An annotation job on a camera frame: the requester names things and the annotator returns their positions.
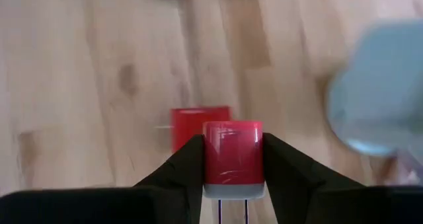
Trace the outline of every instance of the white base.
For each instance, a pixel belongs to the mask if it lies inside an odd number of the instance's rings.
[[[204,196],[219,200],[251,200],[264,197],[263,184],[204,184]]]

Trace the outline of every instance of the teal object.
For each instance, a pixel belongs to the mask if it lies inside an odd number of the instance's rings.
[[[327,98],[331,128],[351,148],[423,155],[423,20],[368,31]]]

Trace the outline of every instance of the light blue object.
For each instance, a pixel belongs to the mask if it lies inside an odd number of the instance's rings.
[[[370,30],[332,81],[327,116],[335,134],[361,153],[422,150],[423,20]]]

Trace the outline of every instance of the hardwood plank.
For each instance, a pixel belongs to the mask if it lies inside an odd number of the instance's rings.
[[[0,0],[0,19],[3,18],[3,2]],[[0,196],[20,190],[22,186],[19,149],[12,137],[10,94],[7,85],[3,29],[0,24]]]
[[[177,0],[88,0],[90,38],[117,186],[171,154],[169,110],[192,106]]]
[[[248,69],[261,69],[271,66],[268,53],[267,36],[264,33],[258,0],[219,0],[223,27],[231,55],[231,67],[238,82],[243,119],[252,119],[251,102],[254,97],[247,89]]]
[[[111,183],[82,0],[2,2],[11,135],[26,188]]]
[[[342,19],[332,0],[298,2],[308,67],[317,79],[330,77],[345,65],[348,56]]]
[[[219,0],[180,0],[184,35],[190,55],[198,106],[228,105],[235,118],[239,104],[237,75],[232,68]]]

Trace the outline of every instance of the red plastic block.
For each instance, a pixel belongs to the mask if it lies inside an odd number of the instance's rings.
[[[230,121],[231,111],[228,106],[210,108],[172,109],[173,152],[178,151],[196,134],[202,134],[203,123],[212,121]]]
[[[264,195],[261,122],[204,124],[204,195],[249,200]]]

